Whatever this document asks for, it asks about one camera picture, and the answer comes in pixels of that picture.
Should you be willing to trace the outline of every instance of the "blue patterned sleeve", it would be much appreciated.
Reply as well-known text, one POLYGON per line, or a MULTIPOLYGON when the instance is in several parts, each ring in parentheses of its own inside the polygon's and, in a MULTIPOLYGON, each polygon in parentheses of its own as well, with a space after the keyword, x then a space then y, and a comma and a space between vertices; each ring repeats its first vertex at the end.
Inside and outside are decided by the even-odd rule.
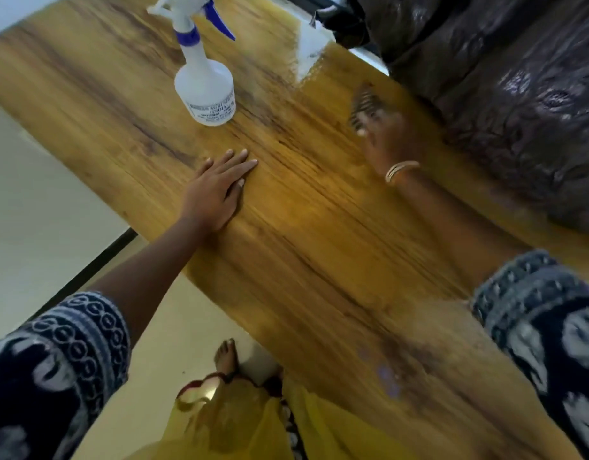
POLYGON ((472 312, 589 459, 589 284, 534 250, 480 286, 472 312))
POLYGON ((120 311, 94 292, 1 339, 0 458, 69 458, 126 381, 130 358, 120 311))

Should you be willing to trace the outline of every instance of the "hand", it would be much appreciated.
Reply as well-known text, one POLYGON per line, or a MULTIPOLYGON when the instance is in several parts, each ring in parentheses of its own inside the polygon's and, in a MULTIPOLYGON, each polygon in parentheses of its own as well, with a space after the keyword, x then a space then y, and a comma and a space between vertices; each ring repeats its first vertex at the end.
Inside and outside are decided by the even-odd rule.
POLYGON ((221 229, 235 213, 244 176, 258 161, 246 161, 248 151, 228 150, 215 164, 211 158, 186 187, 180 220, 192 221, 205 234, 221 229))
POLYGON ((363 152, 381 177, 402 161, 421 162, 422 139, 403 115, 379 110, 373 118, 363 113, 359 113, 358 118, 365 125, 363 152))

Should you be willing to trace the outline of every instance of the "yellow skirt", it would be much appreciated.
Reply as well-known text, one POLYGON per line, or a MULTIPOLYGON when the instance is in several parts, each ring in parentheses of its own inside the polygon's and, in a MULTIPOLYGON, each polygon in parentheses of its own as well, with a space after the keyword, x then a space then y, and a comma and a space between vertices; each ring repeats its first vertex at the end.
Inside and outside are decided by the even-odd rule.
MULTIPOLYGON (((397 441, 288 377, 282 394, 309 460, 413 459, 397 441)), ((280 399, 247 379, 217 375, 184 387, 161 441, 131 459, 293 460, 280 399)))

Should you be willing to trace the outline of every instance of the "bangle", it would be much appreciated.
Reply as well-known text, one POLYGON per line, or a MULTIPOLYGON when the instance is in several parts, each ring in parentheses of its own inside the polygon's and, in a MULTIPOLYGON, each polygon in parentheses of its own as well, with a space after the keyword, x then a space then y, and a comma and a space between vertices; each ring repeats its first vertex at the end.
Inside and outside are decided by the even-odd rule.
POLYGON ((419 168, 420 163, 417 161, 402 161, 392 166, 391 169, 388 170, 386 176, 384 176, 384 180, 390 184, 390 181, 393 179, 394 175, 397 174, 399 171, 405 168, 419 168))

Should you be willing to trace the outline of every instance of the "bare foot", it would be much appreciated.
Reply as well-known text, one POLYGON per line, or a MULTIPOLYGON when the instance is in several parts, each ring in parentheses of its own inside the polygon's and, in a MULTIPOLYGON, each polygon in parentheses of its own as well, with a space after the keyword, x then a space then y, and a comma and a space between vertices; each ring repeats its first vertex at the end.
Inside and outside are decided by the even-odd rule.
POLYGON ((225 340, 218 347, 214 356, 214 363, 216 363, 216 371, 225 376, 237 371, 237 349, 233 339, 225 340))

